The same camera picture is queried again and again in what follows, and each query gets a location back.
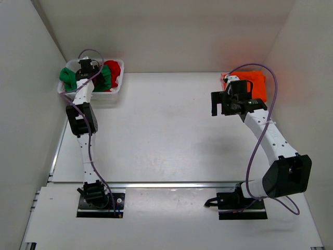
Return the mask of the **red t shirt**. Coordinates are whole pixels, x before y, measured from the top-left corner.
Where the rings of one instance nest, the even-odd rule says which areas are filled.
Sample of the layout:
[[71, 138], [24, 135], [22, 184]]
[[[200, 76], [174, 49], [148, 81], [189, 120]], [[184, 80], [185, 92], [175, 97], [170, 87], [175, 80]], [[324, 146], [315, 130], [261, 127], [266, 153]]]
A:
[[108, 90], [109, 92], [111, 92], [111, 89], [115, 89], [118, 87], [118, 82], [117, 79], [120, 76], [121, 73], [121, 67], [120, 64], [115, 61], [115, 60], [107, 60], [104, 65], [108, 66], [108, 68], [110, 69], [110, 73], [111, 73], [111, 86], [110, 89]]

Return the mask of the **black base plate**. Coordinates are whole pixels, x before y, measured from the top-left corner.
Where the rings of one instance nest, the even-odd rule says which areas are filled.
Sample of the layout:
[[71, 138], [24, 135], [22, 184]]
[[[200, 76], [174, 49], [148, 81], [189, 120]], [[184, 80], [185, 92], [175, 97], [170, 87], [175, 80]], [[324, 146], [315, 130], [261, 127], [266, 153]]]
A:
[[242, 193], [218, 192], [208, 199], [204, 207], [217, 207], [219, 220], [265, 220], [268, 219], [263, 201], [244, 198]]
[[125, 189], [112, 189], [112, 200], [107, 196], [106, 201], [99, 202], [96, 205], [89, 203], [81, 194], [76, 210], [77, 218], [114, 218], [121, 219], [124, 216]]

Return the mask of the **aluminium rail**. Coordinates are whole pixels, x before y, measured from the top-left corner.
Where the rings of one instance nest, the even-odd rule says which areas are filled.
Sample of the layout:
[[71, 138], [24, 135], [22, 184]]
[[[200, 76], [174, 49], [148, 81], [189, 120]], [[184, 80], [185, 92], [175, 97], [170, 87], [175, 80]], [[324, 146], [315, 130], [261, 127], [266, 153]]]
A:
[[180, 188], [228, 188], [241, 181], [209, 181], [209, 182], [109, 182], [112, 189], [180, 189]]

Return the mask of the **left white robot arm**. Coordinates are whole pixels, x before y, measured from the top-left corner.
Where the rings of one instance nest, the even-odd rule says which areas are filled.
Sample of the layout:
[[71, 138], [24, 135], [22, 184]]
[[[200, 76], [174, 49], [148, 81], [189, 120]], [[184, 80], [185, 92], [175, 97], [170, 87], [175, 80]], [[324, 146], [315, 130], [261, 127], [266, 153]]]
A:
[[88, 57], [80, 59], [79, 66], [74, 74], [77, 86], [75, 96], [66, 106], [67, 118], [77, 138], [84, 169], [83, 186], [78, 192], [88, 205], [106, 209], [110, 205], [110, 192], [95, 164], [94, 146], [98, 122], [91, 106], [94, 79], [102, 77], [101, 67], [94, 65]]

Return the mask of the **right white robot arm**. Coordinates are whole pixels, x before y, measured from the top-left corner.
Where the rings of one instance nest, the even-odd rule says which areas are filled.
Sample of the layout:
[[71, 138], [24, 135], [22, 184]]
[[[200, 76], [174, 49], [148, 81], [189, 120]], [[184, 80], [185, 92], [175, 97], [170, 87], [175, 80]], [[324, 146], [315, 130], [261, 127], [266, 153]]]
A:
[[225, 116], [238, 115], [253, 132], [258, 142], [255, 149], [263, 148], [269, 168], [262, 178], [238, 183], [222, 204], [235, 205], [240, 211], [264, 198], [277, 199], [298, 193], [308, 188], [312, 161], [301, 155], [284, 138], [271, 119], [270, 111], [260, 98], [253, 98], [253, 83], [249, 80], [229, 80], [224, 91], [211, 93], [211, 113], [217, 116], [221, 105]]

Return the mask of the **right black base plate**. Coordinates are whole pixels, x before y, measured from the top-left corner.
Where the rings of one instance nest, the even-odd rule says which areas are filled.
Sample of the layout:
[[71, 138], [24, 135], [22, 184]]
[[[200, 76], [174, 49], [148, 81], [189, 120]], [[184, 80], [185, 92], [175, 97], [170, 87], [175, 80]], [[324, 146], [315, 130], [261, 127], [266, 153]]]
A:
[[204, 207], [217, 207], [219, 220], [265, 220], [268, 219], [263, 201], [244, 198], [242, 193], [218, 192], [208, 199]]

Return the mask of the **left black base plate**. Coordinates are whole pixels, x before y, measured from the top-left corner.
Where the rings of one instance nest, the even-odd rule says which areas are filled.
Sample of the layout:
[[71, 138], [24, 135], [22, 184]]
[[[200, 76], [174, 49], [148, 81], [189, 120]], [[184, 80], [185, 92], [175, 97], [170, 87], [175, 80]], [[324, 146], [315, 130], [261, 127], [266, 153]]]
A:
[[76, 210], [77, 218], [114, 218], [121, 219], [124, 216], [125, 189], [112, 189], [112, 200], [107, 196], [106, 201], [99, 202], [96, 205], [89, 203], [81, 194]]

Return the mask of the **orange folded t shirt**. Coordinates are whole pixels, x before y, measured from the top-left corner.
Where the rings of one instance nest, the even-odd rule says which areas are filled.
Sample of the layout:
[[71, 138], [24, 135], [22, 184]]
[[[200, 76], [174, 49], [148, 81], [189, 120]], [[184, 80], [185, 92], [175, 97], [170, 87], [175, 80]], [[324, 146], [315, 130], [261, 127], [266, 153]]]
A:
[[[223, 78], [225, 74], [221, 74], [221, 82], [223, 90], [226, 89], [227, 84], [223, 82]], [[266, 76], [261, 71], [235, 71], [230, 75], [237, 76], [239, 80], [249, 80], [253, 82], [253, 91], [252, 91], [252, 99], [247, 100], [251, 101], [254, 99], [261, 99], [263, 102], [267, 101], [266, 96]]]

